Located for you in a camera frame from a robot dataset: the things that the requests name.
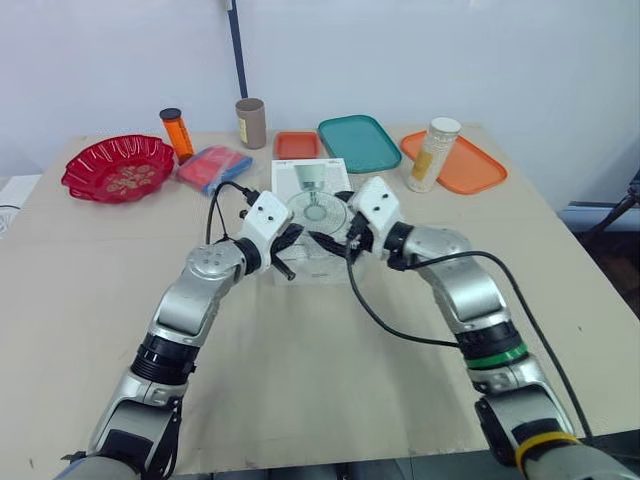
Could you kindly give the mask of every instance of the brown cardboard tube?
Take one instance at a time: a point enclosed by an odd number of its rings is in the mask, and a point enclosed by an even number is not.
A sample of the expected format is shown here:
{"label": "brown cardboard tube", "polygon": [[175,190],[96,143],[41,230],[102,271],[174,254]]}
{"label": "brown cardboard tube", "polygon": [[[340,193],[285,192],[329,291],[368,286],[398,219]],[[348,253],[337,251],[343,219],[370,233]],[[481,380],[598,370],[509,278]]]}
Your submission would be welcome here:
{"label": "brown cardboard tube", "polygon": [[236,103],[240,140],[248,148],[262,148],[267,144],[267,125],[264,102],[259,98],[243,98]]}

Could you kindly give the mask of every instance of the white wall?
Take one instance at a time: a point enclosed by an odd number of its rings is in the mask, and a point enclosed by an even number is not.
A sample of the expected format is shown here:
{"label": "white wall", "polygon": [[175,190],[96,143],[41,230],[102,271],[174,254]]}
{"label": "white wall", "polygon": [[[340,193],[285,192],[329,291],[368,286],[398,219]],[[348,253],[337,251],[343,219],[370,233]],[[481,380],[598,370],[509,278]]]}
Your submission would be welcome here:
{"label": "white wall", "polygon": [[234,128],[239,96],[219,0],[4,0],[0,176],[46,167],[73,135]]}
{"label": "white wall", "polygon": [[[636,0],[237,1],[249,94],[264,98],[272,128],[352,113],[480,121],[556,209],[617,198],[623,181],[599,177],[633,170]],[[234,128],[218,0],[10,5],[0,92],[17,118],[0,123],[0,142],[10,138],[25,158],[46,165],[72,134],[157,130],[169,104],[192,129]]]}

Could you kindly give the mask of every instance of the printed label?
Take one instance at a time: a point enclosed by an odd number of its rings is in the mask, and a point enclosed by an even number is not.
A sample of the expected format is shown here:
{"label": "printed label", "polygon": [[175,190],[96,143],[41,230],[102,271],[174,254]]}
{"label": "printed label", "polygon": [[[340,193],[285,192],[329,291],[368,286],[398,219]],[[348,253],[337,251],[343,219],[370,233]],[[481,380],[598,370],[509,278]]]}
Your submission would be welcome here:
{"label": "printed label", "polygon": [[249,143],[247,140],[247,121],[244,118],[238,119],[238,128],[240,129],[240,140]]}
{"label": "printed label", "polygon": [[413,162],[413,168],[411,169],[411,176],[421,182],[429,171],[431,161],[433,160],[433,154],[426,152],[424,148],[420,150],[418,158]]}

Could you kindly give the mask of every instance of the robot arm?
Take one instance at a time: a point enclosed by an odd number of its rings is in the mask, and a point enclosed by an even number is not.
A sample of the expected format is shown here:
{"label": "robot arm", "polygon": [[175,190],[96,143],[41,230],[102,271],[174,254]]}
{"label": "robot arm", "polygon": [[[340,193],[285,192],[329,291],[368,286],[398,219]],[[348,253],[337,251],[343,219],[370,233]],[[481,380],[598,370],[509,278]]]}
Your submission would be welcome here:
{"label": "robot arm", "polygon": [[[278,260],[274,242],[283,243],[278,236],[290,220],[290,211],[263,192],[246,215],[239,240],[205,245],[189,254],[107,404],[86,456],[58,478],[159,479],[171,473],[187,379],[195,371],[220,301],[244,276],[265,271],[272,256]],[[301,229],[293,230],[299,234]]]}
{"label": "robot arm", "polygon": [[[392,268],[471,249],[458,232],[403,223],[398,200],[379,177],[369,180],[349,205],[356,215],[351,236],[361,233],[366,224],[373,233],[372,253],[388,260]],[[473,258],[452,259],[417,272],[433,288],[471,383],[482,394],[476,412],[500,463],[517,464],[529,479],[637,478],[575,438],[564,408],[514,326],[500,290]]]}

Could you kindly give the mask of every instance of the red tray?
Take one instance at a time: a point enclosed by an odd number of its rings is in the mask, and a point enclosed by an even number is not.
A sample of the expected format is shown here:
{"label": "red tray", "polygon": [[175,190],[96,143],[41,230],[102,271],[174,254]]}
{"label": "red tray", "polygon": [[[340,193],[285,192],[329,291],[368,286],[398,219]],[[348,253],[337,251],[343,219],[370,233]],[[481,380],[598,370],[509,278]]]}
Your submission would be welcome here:
{"label": "red tray", "polygon": [[318,158],[320,139],[314,132],[280,132],[276,135],[274,152],[280,160]]}
{"label": "red tray", "polygon": [[[415,160],[420,152],[427,131],[407,135],[400,148]],[[502,183],[508,176],[507,169],[491,156],[459,136],[442,167],[438,182],[448,190],[462,195],[471,195]]]}
{"label": "red tray", "polygon": [[83,200],[122,203],[160,188],[173,170],[173,148],[157,137],[124,135],[85,148],[61,179],[69,194]]}

